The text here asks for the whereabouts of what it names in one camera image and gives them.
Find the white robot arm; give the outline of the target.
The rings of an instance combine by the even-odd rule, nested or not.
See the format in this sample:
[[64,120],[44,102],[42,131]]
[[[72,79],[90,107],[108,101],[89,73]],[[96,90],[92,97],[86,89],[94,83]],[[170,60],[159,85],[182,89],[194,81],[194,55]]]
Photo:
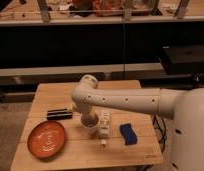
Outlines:
[[171,171],[204,171],[204,88],[109,90],[98,84],[92,75],[81,78],[71,93],[77,112],[99,106],[171,118]]

